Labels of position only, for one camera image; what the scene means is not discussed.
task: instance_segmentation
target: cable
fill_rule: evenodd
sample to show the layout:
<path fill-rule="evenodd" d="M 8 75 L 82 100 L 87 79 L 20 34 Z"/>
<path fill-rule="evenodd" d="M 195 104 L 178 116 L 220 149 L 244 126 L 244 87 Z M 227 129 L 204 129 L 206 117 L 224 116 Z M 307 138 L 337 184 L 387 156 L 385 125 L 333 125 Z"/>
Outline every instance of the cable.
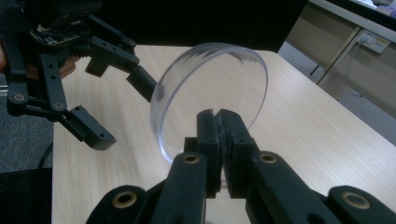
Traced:
<path fill-rule="evenodd" d="M 51 152 L 52 149 L 53 149 L 53 142 L 51 142 L 47 146 L 46 150 L 44 151 L 43 155 L 41 156 L 40 163 L 38 164 L 37 169 L 42 169 L 43 168 L 44 161 L 46 161 L 46 158 L 47 158 L 47 156 L 49 155 L 49 153 Z"/>
<path fill-rule="evenodd" d="M 339 100 L 340 103 L 342 103 L 342 100 L 343 100 L 343 98 L 344 98 L 344 85 L 345 85 L 345 81 L 346 81 L 347 75 L 349 74 L 350 68 L 351 68 L 351 66 L 352 66 L 352 61 L 355 59 L 355 56 L 356 56 L 356 53 L 358 52 L 358 49 L 361 47 L 362 44 L 364 44 L 365 42 L 367 42 L 367 40 L 368 40 L 367 37 L 364 37 L 364 38 L 359 42 L 359 45 L 355 48 L 355 50 L 353 51 L 352 56 L 351 56 L 350 59 L 349 59 L 349 62 L 348 62 L 347 68 L 346 68 L 346 72 L 345 72 L 345 74 L 344 74 L 344 76 L 343 76 L 343 83 L 342 83 L 342 85 L 341 85 L 341 96 L 340 96 L 340 100 Z"/>

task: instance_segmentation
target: transparent disc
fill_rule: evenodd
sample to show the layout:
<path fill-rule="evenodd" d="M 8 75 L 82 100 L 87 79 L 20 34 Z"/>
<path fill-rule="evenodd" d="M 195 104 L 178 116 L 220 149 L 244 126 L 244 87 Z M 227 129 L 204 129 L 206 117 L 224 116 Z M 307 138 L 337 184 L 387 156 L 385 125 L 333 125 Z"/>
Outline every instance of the transparent disc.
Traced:
<path fill-rule="evenodd" d="M 262 57 L 252 49 L 205 43 L 180 55 L 163 74 L 151 99 L 150 122 L 164 157 L 172 162 L 185 137 L 196 137 L 196 116 L 206 109 L 238 113 L 249 128 L 267 90 Z"/>

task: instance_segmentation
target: glass bowl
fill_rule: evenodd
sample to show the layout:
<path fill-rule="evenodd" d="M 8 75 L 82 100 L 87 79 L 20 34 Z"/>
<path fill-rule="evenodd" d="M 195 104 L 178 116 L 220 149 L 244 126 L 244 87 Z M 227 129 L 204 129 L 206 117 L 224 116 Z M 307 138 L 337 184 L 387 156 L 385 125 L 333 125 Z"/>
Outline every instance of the glass bowl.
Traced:
<path fill-rule="evenodd" d="M 175 59 L 158 82 L 150 103 L 150 123 L 167 161 L 183 152 L 185 137 L 196 137 L 199 112 L 238 113 L 249 128 L 260 113 L 268 73 L 252 49 L 204 43 Z"/>

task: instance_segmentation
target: plastic lid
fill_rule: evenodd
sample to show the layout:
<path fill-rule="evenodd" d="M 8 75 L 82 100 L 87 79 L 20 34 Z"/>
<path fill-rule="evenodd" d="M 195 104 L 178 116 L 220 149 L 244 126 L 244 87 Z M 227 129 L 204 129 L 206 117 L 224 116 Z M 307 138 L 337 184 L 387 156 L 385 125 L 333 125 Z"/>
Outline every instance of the plastic lid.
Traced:
<path fill-rule="evenodd" d="M 164 157 L 172 162 L 183 152 L 185 137 L 196 137 L 196 116 L 203 110 L 232 110 L 249 128 L 262 108 L 267 82 L 264 60 L 252 49 L 205 43 L 180 55 L 151 99 L 151 128 Z"/>

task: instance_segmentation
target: black cable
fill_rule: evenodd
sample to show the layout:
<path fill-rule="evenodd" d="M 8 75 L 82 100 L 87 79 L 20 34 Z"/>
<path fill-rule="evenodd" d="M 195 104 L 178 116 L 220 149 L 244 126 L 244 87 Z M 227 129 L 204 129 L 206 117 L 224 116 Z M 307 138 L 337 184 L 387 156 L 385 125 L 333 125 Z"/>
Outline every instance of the black cable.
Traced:
<path fill-rule="evenodd" d="M 43 168 L 44 161 L 46 161 L 46 158 L 47 158 L 47 156 L 49 155 L 49 153 L 52 151 L 52 148 L 53 148 L 53 142 L 51 142 L 51 143 L 47 146 L 46 150 L 44 151 L 43 155 L 41 156 L 40 163 L 38 164 L 37 169 Z"/>

